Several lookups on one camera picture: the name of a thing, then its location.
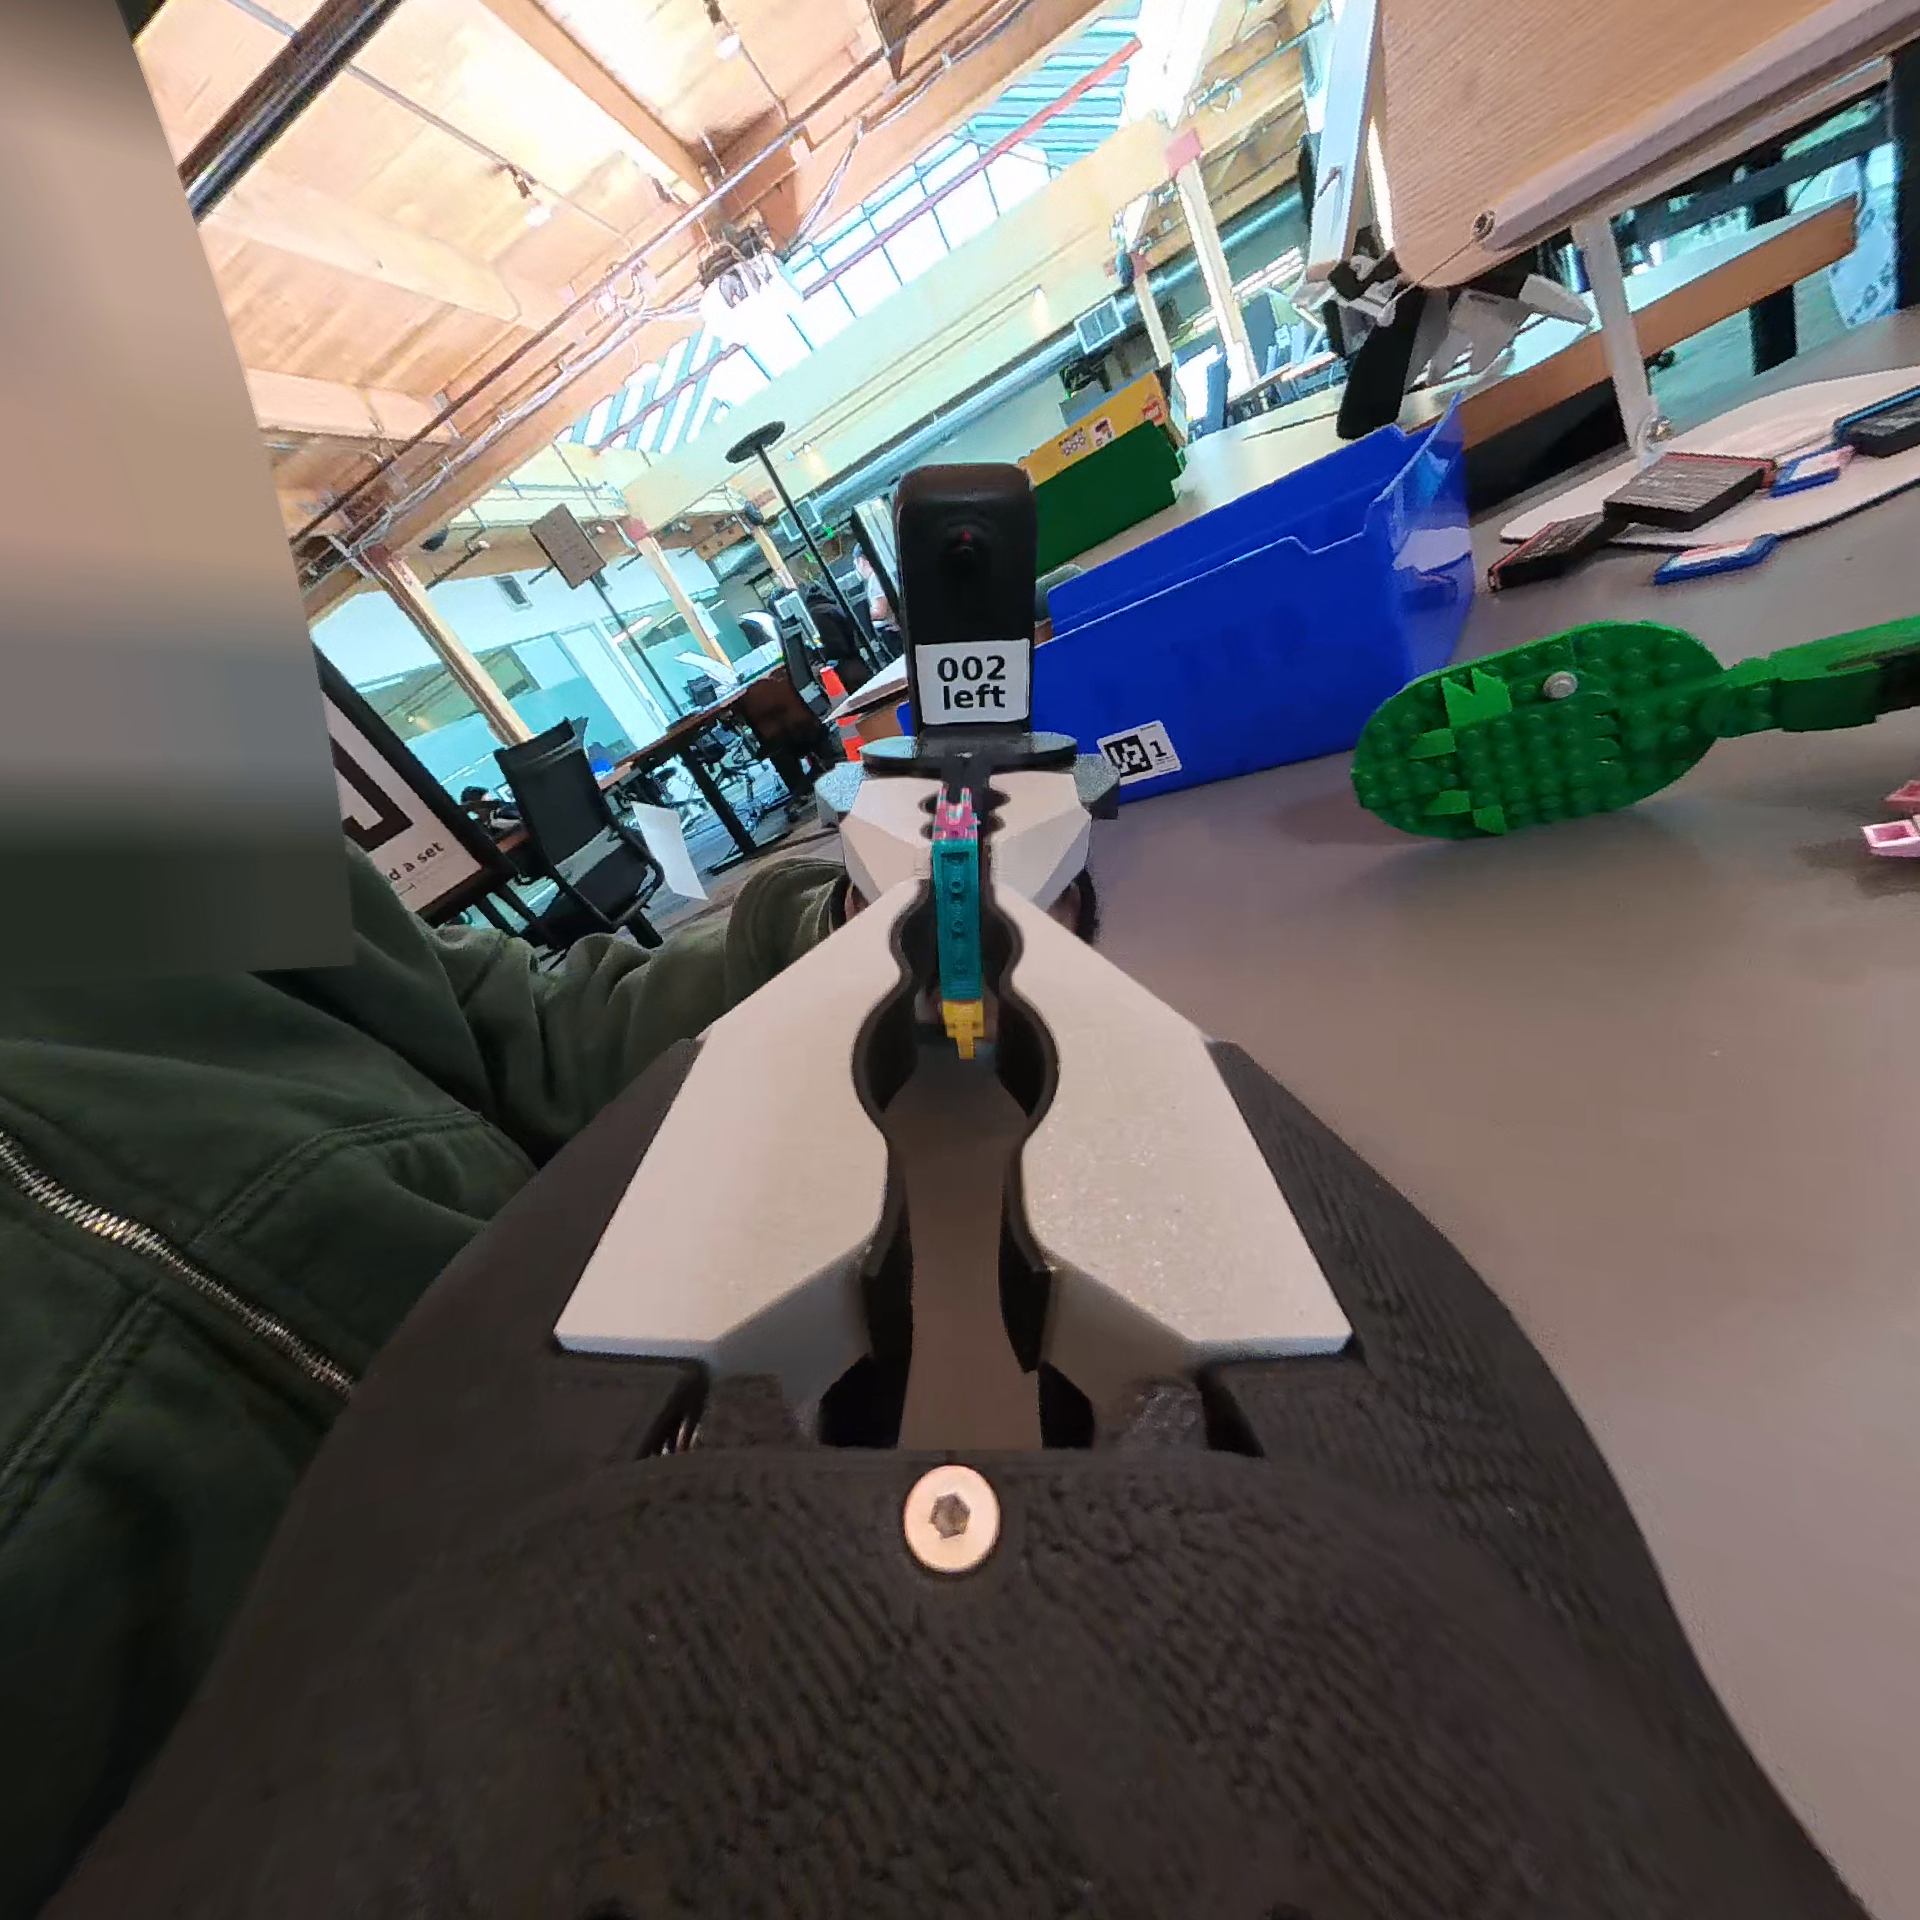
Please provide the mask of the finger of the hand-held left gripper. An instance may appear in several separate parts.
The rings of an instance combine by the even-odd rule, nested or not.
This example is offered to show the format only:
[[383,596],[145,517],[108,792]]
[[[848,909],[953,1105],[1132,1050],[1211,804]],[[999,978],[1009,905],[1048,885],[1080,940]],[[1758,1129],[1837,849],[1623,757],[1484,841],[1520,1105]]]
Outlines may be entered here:
[[928,885],[932,810],[941,792],[936,777],[837,770],[837,844],[845,871],[837,919],[904,882]]
[[1088,865],[1093,815],[1075,767],[975,774],[982,905],[1020,898],[1062,906]]

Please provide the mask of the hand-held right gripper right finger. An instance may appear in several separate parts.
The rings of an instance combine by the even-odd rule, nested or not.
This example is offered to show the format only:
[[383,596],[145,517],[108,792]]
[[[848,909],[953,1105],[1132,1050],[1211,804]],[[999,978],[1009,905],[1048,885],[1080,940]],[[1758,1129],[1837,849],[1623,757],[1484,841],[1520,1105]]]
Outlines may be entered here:
[[1209,1037],[1047,909],[997,909],[1000,1241],[1043,1421],[1104,1442],[1221,1365],[1342,1354],[1352,1320]]

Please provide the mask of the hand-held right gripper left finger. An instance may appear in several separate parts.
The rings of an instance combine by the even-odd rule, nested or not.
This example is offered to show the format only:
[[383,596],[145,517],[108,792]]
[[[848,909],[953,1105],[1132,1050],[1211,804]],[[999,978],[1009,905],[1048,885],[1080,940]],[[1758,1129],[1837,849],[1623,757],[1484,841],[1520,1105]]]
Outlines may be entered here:
[[815,1444],[878,1434],[911,1338],[904,1176],[863,1061],[911,1004],[901,880],[705,1028],[559,1309],[569,1357],[780,1386]]

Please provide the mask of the yellow teal pink lego strip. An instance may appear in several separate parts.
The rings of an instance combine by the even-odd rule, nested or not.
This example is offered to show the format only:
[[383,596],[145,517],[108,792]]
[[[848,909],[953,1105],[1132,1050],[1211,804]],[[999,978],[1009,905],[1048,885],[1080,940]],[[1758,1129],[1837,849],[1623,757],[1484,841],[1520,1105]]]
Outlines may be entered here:
[[947,784],[932,806],[928,874],[939,1015],[961,1063],[975,1057],[988,1024],[982,872],[974,796],[959,784]]

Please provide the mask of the person's left forearm green sleeve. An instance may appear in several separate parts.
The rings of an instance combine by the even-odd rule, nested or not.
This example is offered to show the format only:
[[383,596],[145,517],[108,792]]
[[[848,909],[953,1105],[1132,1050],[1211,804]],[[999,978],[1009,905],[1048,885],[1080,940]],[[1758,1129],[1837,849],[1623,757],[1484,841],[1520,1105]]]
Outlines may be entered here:
[[592,935],[539,969],[509,935],[437,932],[424,941],[432,993],[407,1016],[407,1050],[527,1158],[549,1160],[675,1045],[839,929],[848,900],[839,864],[798,857],[657,949]]

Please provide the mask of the yellow lego box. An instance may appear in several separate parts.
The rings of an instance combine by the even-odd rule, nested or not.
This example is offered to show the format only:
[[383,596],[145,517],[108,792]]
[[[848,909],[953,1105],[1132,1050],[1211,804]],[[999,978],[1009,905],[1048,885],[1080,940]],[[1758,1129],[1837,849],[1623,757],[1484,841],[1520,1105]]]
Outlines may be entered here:
[[1068,426],[1020,457],[1029,482],[1038,488],[1068,466],[1088,458],[1140,426],[1157,426],[1169,446],[1180,446],[1180,430],[1167,409],[1160,369],[1147,369],[1127,386],[1093,397],[1089,406]]

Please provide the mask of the green lego plant model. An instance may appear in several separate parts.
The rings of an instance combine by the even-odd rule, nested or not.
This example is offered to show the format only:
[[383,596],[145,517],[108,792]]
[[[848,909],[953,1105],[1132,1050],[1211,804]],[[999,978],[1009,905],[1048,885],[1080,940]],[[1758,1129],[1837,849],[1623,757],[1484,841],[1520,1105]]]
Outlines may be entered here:
[[1405,682],[1351,788],[1383,823],[1476,841],[1635,806],[1723,738],[1863,729],[1918,705],[1918,622],[1721,663],[1655,622],[1592,622]]

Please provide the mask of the green storage box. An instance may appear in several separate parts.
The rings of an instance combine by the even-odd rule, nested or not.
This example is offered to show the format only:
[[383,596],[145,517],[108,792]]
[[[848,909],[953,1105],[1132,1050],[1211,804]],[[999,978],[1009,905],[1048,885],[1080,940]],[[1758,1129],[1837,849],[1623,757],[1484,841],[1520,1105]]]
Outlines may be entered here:
[[1164,422],[1140,422],[1036,482],[1038,574],[1077,562],[1174,503],[1185,447]]

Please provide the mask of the wooden office table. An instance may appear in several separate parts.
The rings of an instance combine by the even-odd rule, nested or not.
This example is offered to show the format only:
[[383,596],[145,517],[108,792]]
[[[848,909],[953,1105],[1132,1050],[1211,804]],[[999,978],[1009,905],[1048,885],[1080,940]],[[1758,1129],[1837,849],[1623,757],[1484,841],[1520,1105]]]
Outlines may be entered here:
[[789,666],[775,663],[712,703],[684,716],[646,748],[615,759],[598,784],[609,796],[645,796],[657,804],[657,777],[679,765],[732,844],[732,853],[719,854],[716,864],[724,872],[767,849],[753,829],[761,815],[753,799],[744,799],[750,814],[741,814],[729,799],[729,774],[721,770],[729,740],[742,744],[747,767],[767,762],[780,774],[782,804],[789,809],[808,804],[819,780],[840,761],[825,713],[815,711]]

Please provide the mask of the white paper sheet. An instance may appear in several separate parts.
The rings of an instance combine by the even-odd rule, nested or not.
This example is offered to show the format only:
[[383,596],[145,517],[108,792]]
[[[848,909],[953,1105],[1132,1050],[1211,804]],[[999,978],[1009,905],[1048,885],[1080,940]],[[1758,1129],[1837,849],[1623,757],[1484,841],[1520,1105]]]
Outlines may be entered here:
[[672,806],[633,802],[628,817],[637,828],[654,864],[657,864],[663,888],[684,900],[703,903],[708,888],[687,849],[680,815]]

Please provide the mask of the black floor lamp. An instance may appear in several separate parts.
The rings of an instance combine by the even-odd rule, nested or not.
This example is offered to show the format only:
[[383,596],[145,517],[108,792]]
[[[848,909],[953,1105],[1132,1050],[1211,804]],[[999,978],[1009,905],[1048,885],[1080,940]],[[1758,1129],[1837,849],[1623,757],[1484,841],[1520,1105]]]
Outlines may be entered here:
[[[798,532],[800,532],[800,537],[803,537],[803,541],[805,541],[805,549],[807,549],[807,552],[812,554],[814,570],[815,570],[815,576],[819,576],[819,584],[823,584],[823,586],[828,589],[828,594],[830,594],[831,604],[835,604],[835,605],[840,609],[840,614],[845,617],[845,614],[848,614],[848,604],[845,604],[845,596],[844,596],[844,594],[840,594],[840,589],[839,589],[839,583],[837,583],[837,580],[835,580],[835,576],[831,576],[831,568],[828,567],[828,560],[825,560],[825,552],[823,552],[823,549],[820,549],[820,541],[819,541],[819,537],[808,530],[808,526],[807,526],[807,520],[805,520],[805,517],[803,517],[803,512],[800,512],[800,503],[796,501],[796,496],[790,494],[790,488],[789,488],[785,480],[782,480],[782,473],[776,471],[776,463],[775,463],[775,446],[780,442],[782,434],[784,434],[784,422],[782,422],[782,420],[771,420],[771,422],[765,422],[765,425],[758,425],[758,426],[753,426],[752,432],[742,434],[742,437],[741,437],[741,439],[739,439],[739,441],[735,441],[735,442],[727,449],[727,458],[729,458],[732,463],[744,463],[747,458],[753,458],[753,461],[763,469],[765,477],[771,480],[771,485],[773,485],[773,487],[775,487],[775,490],[776,490],[776,497],[780,497],[780,503],[782,503],[782,506],[784,506],[784,513],[785,513],[785,517],[796,524],[796,527],[798,527]],[[839,698],[844,698],[844,696],[848,695],[848,688],[845,688],[845,674],[840,674],[839,663],[837,663],[837,661],[830,655],[830,650],[828,650],[828,637],[831,637],[831,633],[835,633],[835,629],[831,629],[831,625],[823,630],[823,629],[820,629],[820,624],[819,624],[819,618],[814,622],[815,650],[820,653],[820,682],[823,682],[823,686],[828,686],[828,666],[830,666],[830,669],[835,672],[835,681],[831,681],[831,682],[839,688],[839,695],[837,695],[837,696],[839,696]]]

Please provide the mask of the blue plastic bin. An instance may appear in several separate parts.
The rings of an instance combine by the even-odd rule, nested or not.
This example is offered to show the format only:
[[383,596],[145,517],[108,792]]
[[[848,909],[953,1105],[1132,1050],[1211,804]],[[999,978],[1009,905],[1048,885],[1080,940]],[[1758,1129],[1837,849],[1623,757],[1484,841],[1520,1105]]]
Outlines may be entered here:
[[1475,583],[1451,405],[1052,586],[1030,720],[1102,757],[1120,799],[1349,751],[1451,661]]

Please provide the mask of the black mesh office chair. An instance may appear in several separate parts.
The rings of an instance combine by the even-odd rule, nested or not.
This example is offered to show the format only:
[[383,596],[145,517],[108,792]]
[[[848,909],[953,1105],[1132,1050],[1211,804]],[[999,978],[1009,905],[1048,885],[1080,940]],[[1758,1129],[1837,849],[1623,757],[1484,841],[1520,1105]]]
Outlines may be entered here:
[[572,721],[496,749],[519,825],[533,844],[539,874],[555,885],[533,920],[533,940],[563,953],[593,932],[663,945],[645,906],[665,874],[640,829],[627,823],[600,788]]

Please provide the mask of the black white marker sign board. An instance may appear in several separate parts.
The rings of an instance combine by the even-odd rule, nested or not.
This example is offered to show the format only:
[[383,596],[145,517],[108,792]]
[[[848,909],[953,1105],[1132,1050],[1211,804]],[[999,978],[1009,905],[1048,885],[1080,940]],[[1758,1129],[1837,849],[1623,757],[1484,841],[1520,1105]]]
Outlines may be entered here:
[[489,926],[517,932],[500,909],[524,905],[493,837],[459,809],[323,649],[316,645],[310,650],[344,834],[422,922],[446,926],[480,914]]

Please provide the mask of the person's green jacket torso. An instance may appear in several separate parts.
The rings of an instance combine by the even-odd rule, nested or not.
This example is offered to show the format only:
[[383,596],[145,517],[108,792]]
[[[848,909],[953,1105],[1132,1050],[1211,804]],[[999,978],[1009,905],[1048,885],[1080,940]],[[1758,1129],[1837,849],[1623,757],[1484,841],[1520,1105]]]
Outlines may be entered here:
[[4,1916],[152,1759],[326,1428],[533,1174],[524,941],[355,854],[348,966],[4,982]]

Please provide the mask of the black red flat item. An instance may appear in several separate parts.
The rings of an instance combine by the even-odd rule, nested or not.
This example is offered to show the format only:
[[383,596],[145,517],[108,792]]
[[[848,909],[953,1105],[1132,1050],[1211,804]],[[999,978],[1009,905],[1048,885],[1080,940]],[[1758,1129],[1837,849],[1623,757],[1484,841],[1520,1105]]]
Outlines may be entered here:
[[1513,592],[1563,578],[1596,557],[1612,540],[1613,524],[1604,512],[1555,519],[1492,560],[1485,568],[1485,586],[1488,592]]

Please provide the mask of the dark brown box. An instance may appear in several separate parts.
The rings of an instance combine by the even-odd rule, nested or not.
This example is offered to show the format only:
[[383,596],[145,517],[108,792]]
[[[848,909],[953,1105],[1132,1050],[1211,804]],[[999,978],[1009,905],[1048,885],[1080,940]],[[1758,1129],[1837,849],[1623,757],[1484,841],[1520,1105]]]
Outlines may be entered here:
[[1668,449],[1607,494],[1600,517],[1613,527],[1688,535],[1766,490],[1775,473],[1772,458]]

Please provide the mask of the raised wooden desk top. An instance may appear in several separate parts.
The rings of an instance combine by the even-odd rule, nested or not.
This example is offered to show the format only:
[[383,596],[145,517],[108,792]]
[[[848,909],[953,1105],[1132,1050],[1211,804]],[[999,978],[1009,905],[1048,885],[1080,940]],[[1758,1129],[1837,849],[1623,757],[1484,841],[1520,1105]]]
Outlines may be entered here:
[[1381,4],[1399,262],[1470,281],[1837,97],[1915,24],[1915,1]]

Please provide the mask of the white desk mat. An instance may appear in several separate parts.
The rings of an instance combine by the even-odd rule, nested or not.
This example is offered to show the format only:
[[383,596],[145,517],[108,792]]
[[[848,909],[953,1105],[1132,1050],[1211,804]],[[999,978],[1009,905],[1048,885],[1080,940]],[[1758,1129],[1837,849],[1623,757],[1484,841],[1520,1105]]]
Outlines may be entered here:
[[[1806,449],[1819,430],[1870,401],[1912,388],[1918,367],[1892,367],[1881,372],[1845,374],[1806,382],[1773,394],[1748,400],[1726,416],[1679,434],[1671,447],[1681,452],[1712,452],[1723,457],[1759,457],[1772,452]],[[1535,537],[1551,520],[1592,513],[1601,501],[1619,490],[1636,473],[1635,461],[1612,463],[1596,477],[1550,496],[1545,503],[1513,512],[1501,526],[1503,541]],[[1647,549],[1687,549],[1696,544],[1733,544],[1752,537],[1799,537],[1817,526],[1863,512],[1887,496],[1918,488],[1918,449],[1885,458],[1854,458],[1840,477],[1828,485],[1773,496],[1758,490],[1733,510],[1710,519],[1691,532],[1675,532],[1653,526],[1630,526],[1620,540]]]

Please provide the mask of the white desk frame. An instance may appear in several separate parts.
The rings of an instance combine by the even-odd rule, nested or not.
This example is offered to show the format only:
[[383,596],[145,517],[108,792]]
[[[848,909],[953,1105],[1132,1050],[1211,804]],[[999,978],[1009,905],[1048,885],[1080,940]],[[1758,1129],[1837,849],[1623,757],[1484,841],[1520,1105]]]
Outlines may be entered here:
[[1651,394],[1645,354],[1630,311],[1613,224],[1572,221],[1587,292],[1516,262],[1467,290],[1436,290],[1401,268],[1384,213],[1384,160],[1375,125],[1383,103],[1383,39],[1375,1],[1336,4],[1328,54],[1326,124],[1301,161],[1311,228],[1303,292],[1349,361],[1339,434],[1355,439],[1399,410],[1413,376],[1464,365],[1484,386],[1509,358],[1527,319],[1591,322],[1613,382],[1624,442],[1644,461],[1671,434]]

